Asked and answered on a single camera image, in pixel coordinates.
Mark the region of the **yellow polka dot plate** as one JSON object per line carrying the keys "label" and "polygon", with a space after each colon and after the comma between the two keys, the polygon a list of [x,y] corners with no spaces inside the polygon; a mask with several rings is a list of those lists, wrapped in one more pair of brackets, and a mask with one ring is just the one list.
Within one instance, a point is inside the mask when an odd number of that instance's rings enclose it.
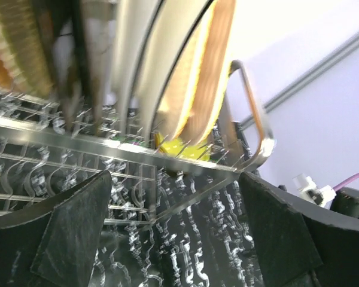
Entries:
{"label": "yellow polka dot plate", "polygon": [[211,148],[208,148],[208,141],[205,139],[197,145],[188,145],[176,138],[172,141],[165,141],[159,148],[159,152],[175,157],[179,154],[180,158],[191,160],[209,161],[211,156]]}

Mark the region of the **white square plate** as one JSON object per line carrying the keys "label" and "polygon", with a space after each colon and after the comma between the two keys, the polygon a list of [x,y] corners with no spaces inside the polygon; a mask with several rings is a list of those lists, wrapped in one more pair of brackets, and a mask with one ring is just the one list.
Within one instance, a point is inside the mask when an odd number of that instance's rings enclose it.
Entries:
{"label": "white square plate", "polygon": [[141,57],[134,94],[147,144],[156,110],[185,44],[211,1],[163,1],[153,21]]}

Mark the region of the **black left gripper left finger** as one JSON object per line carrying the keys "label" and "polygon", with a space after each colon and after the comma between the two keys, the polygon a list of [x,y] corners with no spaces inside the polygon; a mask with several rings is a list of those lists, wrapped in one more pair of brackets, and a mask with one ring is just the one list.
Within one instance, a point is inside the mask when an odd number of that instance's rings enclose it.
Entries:
{"label": "black left gripper left finger", "polygon": [[0,286],[87,286],[111,186],[104,170],[0,216]]}

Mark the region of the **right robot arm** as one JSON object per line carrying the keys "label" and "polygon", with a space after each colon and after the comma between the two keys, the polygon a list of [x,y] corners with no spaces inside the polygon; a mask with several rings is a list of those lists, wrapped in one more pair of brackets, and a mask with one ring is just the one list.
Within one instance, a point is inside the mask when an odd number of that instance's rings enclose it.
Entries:
{"label": "right robot arm", "polygon": [[359,219],[359,190],[349,187],[340,189],[331,203],[330,210]]}

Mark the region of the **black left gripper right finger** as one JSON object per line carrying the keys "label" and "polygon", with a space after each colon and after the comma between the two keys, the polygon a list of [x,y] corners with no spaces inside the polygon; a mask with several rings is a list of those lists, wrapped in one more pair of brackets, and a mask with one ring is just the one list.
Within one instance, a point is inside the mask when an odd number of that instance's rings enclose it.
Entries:
{"label": "black left gripper right finger", "polygon": [[242,173],[239,187],[266,286],[359,286],[359,219]]}

